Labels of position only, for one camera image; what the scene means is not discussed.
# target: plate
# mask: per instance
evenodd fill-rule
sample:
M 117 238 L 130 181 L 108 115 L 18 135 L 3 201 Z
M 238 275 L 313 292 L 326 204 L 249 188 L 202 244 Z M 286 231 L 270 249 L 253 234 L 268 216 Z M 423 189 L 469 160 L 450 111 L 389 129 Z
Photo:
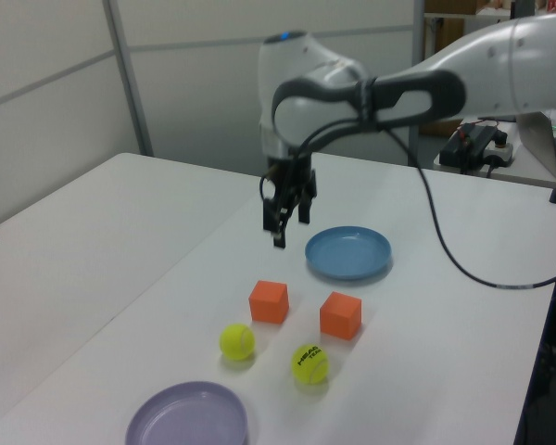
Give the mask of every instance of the plate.
M 334 227 L 310 239 L 305 256 L 310 268 L 318 273 L 338 280 L 360 280 L 387 268 L 391 246 L 374 230 Z
M 133 417 L 126 445 L 243 445 L 247 417 L 228 388 L 187 382 L 162 390 Z

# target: tennis ball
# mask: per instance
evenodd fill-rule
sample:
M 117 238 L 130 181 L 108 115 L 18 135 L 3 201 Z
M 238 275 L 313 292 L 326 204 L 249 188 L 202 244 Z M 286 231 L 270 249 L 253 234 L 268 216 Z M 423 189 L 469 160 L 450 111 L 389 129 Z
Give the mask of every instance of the tennis ball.
M 248 326 L 229 324 L 221 334 L 221 351 L 227 359 L 244 360 L 256 347 L 256 338 Z
M 303 345 L 293 354 L 290 367 L 299 382 L 314 385 L 325 379 L 330 371 L 330 361 L 319 346 Z

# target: desk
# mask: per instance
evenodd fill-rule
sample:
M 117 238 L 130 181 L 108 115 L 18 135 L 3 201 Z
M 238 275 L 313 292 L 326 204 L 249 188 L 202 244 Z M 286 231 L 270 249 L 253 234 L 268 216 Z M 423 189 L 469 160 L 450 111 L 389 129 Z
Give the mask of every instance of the desk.
M 460 274 L 438 244 L 413 169 L 313 159 L 311 225 L 292 221 L 286 250 L 261 231 L 253 196 L 5 415 L 0 444 L 121 444 L 144 401 L 196 379 L 242 399 L 248 445 L 512 443 L 551 286 L 502 291 Z M 556 274 L 549 189 L 426 175 L 449 248 L 468 270 L 508 283 Z M 306 267 L 309 238 L 344 224 L 389 239 L 386 277 L 346 284 Z M 252 324 L 255 361 L 231 366 L 218 335 L 228 323 L 249 323 L 247 296 L 259 279 L 287 283 L 291 311 L 282 326 Z M 333 290 L 363 299 L 363 327 L 351 342 L 319 333 L 318 311 Z M 305 342 L 330 354 L 327 384 L 293 382 L 290 357 Z
M 250 176 L 119 155 L 0 224 L 0 417 L 256 186 Z
M 462 123 L 476 121 L 466 119 Z M 494 121 L 484 121 L 479 125 L 495 125 Z M 491 179 L 510 181 L 513 183 L 530 184 L 540 187 L 556 188 L 556 178 L 543 166 L 531 152 L 521 143 L 517 124 L 511 122 L 500 122 L 499 130 L 507 134 L 507 142 L 513 145 L 513 161 L 509 167 L 498 167 L 492 171 Z M 433 161 L 433 168 L 441 172 L 459 173 L 459 169 L 441 165 L 437 155 Z M 485 178 L 489 166 L 485 165 L 478 171 L 470 171 L 470 174 Z

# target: wall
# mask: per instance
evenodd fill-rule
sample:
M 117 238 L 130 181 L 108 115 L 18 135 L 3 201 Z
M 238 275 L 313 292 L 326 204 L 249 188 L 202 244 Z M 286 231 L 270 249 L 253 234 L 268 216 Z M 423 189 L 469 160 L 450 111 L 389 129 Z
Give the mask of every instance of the wall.
M 384 75 L 411 65 L 420 4 L 0 1 L 0 222 L 120 152 L 261 174 L 263 39 L 306 29 Z M 407 162 L 378 134 L 326 151 Z
M 374 75 L 412 63 L 414 2 L 117 0 L 122 42 L 155 156 L 261 174 L 257 57 L 271 34 L 305 29 Z M 408 140 L 408 131 L 401 131 Z M 385 135 L 331 153 L 406 164 Z
M 0 222 L 138 152 L 101 0 L 0 1 Z

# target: cube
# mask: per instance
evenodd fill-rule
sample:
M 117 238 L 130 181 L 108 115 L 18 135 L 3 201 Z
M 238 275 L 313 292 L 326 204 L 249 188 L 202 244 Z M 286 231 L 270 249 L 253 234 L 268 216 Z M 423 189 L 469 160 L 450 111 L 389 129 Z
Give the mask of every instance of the cube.
M 324 334 L 351 340 L 362 323 L 362 300 L 332 292 L 319 310 Z
M 249 296 L 251 319 L 282 324 L 288 313 L 288 289 L 283 283 L 258 281 Z

